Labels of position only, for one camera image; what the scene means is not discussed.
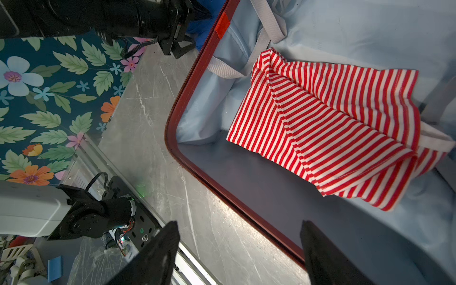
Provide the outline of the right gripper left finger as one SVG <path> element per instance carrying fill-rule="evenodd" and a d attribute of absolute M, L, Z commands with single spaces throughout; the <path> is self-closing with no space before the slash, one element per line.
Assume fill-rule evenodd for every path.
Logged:
<path fill-rule="evenodd" d="M 108 285 L 169 285 L 180 242 L 178 223 L 171 221 Z"/>

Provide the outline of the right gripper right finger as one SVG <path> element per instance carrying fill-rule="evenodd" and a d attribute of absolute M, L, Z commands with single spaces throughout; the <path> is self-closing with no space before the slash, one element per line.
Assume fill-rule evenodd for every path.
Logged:
<path fill-rule="evenodd" d="M 372 285 L 317 226 L 302 222 L 300 230 L 305 267 L 313 285 Z"/>

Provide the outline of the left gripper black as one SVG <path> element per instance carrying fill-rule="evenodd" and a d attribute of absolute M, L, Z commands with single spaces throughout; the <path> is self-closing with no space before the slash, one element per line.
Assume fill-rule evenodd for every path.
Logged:
<path fill-rule="evenodd" d="M 158 41 L 165 55 L 173 55 L 179 59 L 196 47 L 195 40 L 186 34 L 190 23 L 208 20 L 212 15 L 198 1 L 171 0 L 163 1 L 168 20 L 169 35 Z"/>

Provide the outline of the blue shirt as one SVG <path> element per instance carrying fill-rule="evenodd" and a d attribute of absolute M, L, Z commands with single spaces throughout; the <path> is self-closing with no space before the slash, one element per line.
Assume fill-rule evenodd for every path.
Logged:
<path fill-rule="evenodd" d="M 221 9 L 224 6 L 225 0 L 198 0 L 198 2 L 211 14 L 211 17 L 206 20 L 193 21 L 188 25 L 186 34 L 195 39 L 195 48 L 199 52 L 209 36 L 212 27 L 214 26 Z"/>

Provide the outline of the red hard-shell suitcase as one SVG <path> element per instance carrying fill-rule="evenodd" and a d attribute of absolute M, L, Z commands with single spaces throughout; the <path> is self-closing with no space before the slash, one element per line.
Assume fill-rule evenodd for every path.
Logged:
<path fill-rule="evenodd" d="M 454 1 L 204 1 L 166 146 L 313 283 L 456 282 Z"/>

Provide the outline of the red white striped shirt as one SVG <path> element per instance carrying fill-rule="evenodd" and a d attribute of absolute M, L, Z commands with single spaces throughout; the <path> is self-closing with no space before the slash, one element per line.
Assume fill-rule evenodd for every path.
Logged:
<path fill-rule="evenodd" d="M 391 211 L 417 176 L 455 146 L 413 104 L 415 70 L 288 61 L 275 49 L 253 66 L 228 142 L 314 185 Z"/>

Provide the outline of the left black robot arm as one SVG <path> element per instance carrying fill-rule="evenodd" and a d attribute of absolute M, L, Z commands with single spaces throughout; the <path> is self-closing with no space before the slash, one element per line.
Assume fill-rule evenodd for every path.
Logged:
<path fill-rule="evenodd" d="M 190 23 L 211 19 L 198 1 L 1 1 L 1 39 L 76 36 L 94 30 L 103 43 L 143 38 L 121 57 L 159 44 L 165 55 L 180 58 L 195 48 Z"/>

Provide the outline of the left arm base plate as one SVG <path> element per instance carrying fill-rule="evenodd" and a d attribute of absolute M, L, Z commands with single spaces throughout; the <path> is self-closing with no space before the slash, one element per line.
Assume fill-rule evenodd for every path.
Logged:
<path fill-rule="evenodd" d="M 58 186 L 69 196 L 66 204 L 70 210 L 48 239 L 101 238 L 112 231 L 121 249 L 127 240 L 139 251 L 142 250 L 161 229 L 157 218 L 120 177 L 105 180 L 102 187 L 102 196 L 96 198 L 88 187 Z"/>

